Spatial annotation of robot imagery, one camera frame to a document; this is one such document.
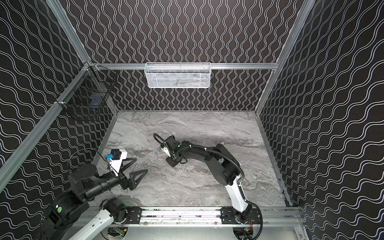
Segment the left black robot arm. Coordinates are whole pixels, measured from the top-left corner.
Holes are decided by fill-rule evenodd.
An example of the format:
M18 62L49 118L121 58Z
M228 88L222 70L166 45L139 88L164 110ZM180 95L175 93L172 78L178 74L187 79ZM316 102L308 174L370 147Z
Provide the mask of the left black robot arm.
M123 190L134 190L148 174L148 170L129 173L124 171L137 159L129 158L129 163L118 168L110 167L103 175L94 164L78 167L68 175L70 187L58 195L44 210L41 218L39 240L59 240L71 228L80 216L90 207L89 202L116 186Z

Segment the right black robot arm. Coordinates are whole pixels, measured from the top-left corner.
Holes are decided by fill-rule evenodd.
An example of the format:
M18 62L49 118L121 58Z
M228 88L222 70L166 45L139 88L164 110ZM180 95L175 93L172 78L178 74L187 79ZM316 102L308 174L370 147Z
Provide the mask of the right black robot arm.
M241 182L245 173L240 163L223 145L203 147L188 141L178 142L173 136L160 140L162 150L167 154L166 161L171 167L182 160L197 160L207 165L217 182L225 186L232 203L229 219L239 224L250 220L252 205L248 202Z

